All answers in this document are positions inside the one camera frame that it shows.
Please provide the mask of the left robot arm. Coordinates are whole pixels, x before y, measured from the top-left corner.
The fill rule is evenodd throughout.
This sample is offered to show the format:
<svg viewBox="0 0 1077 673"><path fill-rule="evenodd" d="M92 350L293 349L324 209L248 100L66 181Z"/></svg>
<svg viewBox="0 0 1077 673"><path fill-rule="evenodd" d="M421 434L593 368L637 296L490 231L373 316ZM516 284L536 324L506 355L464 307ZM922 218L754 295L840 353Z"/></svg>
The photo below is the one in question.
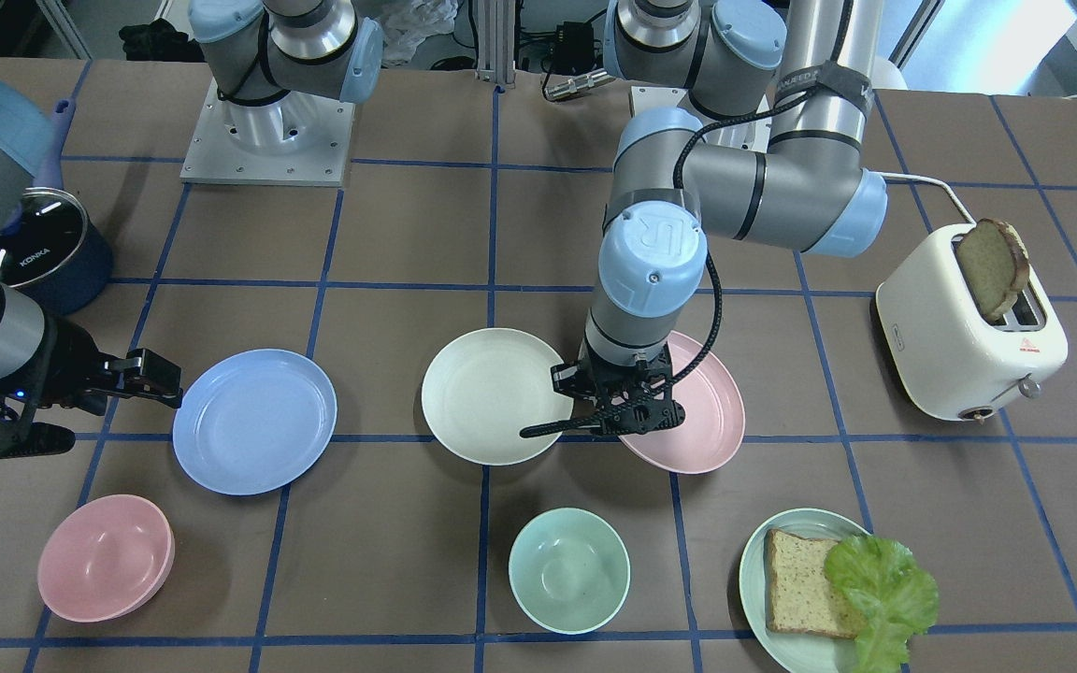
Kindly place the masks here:
<svg viewBox="0 0 1077 673"><path fill-rule="evenodd" d="M553 388L590 416L524 427L538 437L676 427L669 348L702 277L721 288L713 237L855 257L886 212L864 167L881 1L612 1L603 64L615 78L680 88L685 102L625 125L612 163L581 357Z"/></svg>

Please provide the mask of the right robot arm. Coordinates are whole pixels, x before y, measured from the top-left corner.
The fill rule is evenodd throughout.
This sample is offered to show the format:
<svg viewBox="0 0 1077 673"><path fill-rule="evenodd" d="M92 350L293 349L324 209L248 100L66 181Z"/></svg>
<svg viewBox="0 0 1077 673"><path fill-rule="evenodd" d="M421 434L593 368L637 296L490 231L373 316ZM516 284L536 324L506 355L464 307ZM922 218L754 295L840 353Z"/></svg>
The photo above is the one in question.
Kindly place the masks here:
<svg viewBox="0 0 1077 673"><path fill-rule="evenodd" d="M228 112L244 150L283 152L310 129L308 95L342 104L367 101L383 64L384 30L351 1L193 1L191 34L215 81L216 104ZM34 218L27 200L46 196L62 218L84 208L47 186L59 163L62 128L29 98L0 81L0 238ZM84 328L4 280L0 241L0 460L71 451L74 432L36 422L42 408L103 416L108 399L152 399L180 408L180 368L146 349L123 357L95 345Z"/></svg>

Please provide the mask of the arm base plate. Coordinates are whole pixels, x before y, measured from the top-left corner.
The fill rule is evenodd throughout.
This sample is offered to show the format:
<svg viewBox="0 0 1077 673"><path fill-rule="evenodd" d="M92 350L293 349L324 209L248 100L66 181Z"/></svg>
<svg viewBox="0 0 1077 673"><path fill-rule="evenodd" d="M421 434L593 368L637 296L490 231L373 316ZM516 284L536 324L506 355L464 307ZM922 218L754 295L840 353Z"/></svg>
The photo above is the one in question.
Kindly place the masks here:
<svg viewBox="0 0 1077 673"><path fill-rule="evenodd" d="M179 177L212 186L340 188L358 109L295 92L243 107L223 101L211 82Z"/></svg>
<svg viewBox="0 0 1077 673"><path fill-rule="evenodd" d="M700 106L693 92L684 88L658 88L638 85L631 88L632 126L637 134L655 134L667 129L687 129L695 132L707 124L738 118L739 114L723 114L719 109Z"/></svg>

